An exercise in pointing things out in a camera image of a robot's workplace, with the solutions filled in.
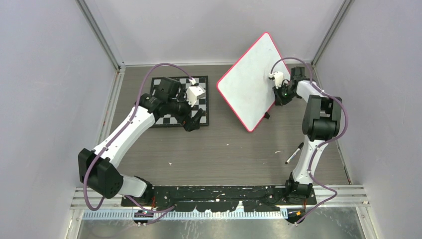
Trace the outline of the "black white marker pen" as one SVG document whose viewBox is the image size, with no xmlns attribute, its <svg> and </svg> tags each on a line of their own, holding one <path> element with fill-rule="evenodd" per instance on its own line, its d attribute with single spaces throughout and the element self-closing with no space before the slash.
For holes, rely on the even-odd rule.
<svg viewBox="0 0 422 239">
<path fill-rule="evenodd" d="M 299 146 L 296 148 L 296 150 L 292 153 L 292 155 L 285 161 L 285 164 L 289 164 L 293 158 L 300 152 L 300 150 L 303 148 L 304 143 L 300 143 Z"/>
</svg>

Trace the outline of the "pink framed whiteboard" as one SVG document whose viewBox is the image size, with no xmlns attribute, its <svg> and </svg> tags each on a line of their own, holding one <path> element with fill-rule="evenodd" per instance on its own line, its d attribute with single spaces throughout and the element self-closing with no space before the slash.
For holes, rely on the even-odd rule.
<svg viewBox="0 0 422 239">
<path fill-rule="evenodd" d="M 273 38 L 264 32 L 218 80 L 216 88 L 248 132 L 253 132 L 275 102 L 269 79 L 271 72 L 281 72 L 290 79 L 286 63 Z"/>
</svg>

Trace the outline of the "black white chessboard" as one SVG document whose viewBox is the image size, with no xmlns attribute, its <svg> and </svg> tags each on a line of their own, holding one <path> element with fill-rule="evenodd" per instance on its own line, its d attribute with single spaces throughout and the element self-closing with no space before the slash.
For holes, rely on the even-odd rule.
<svg viewBox="0 0 422 239">
<path fill-rule="evenodd" d="M 191 82 L 189 81 L 189 78 L 186 77 L 171 77 L 174 80 L 177 80 L 181 83 L 181 85 L 187 89 Z M 200 119 L 200 126 L 208 126 L 210 123 L 209 120 L 209 93 L 208 93 L 208 76 L 194 76 L 195 81 L 205 89 L 206 96 L 204 98 L 199 99 L 195 106 L 192 108 L 191 117 L 193 117 L 199 109 L 203 110 L 202 117 Z M 161 77 L 153 77 L 151 78 L 151 84 L 150 84 L 150 93 L 154 94 L 155 89 L 161 82 Z M 162 118 L 158 119 L 157 122 L 154 124 L 153 127 L 179 127 L 181 126 L 177 120 L 172 117 L 171 115 L 164 115 Z"/>
</svg>

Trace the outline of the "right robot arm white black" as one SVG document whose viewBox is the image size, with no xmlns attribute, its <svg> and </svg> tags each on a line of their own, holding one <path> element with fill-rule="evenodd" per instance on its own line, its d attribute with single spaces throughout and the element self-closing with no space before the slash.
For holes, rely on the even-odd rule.
<svg viewBox="0 0 422 239">
<path fill-rule="evenodd" d="M 315 82 L 304 77 L 303 67 L 292 68 L 290 79 L 280 71 L 270 72 L 268 78 L 274 82 L 272 89 L 276 105 L 286 105 L 293 98 L 307 103 L 302 121 L 302 152 L 286 181 L 283 198 L 286 203 L 300 204 L 311 196 L 319 159 L 328 141 L 340 131 L 341 98 L 333 100 L 324 95 Z"/>
</svg>

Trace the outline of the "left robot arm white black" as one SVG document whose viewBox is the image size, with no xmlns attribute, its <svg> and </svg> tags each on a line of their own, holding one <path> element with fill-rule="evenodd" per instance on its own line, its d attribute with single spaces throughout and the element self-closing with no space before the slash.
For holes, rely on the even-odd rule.
<svg viewBox="0 0 422 239">
<path fill-rule="evenodd" d="M 104 198 L 129 195 L 139 205 L 149 205 L 153 198 L 148 189 L 150 184 L 140 177 L 119 173 L 119 164 L 138 138 L 164 116 L 175 118 L 185 131 L 199 129 L 204 110 L 192 112 L 206 94 L 204 84 L 196 79 L 190 78 L 184 85 L 176 79 L 161 78 L 150 94 L 139 98 L 128 116 L 103 142 L 92 150 L 80 151 L 80 181 Z"/>
</svg>

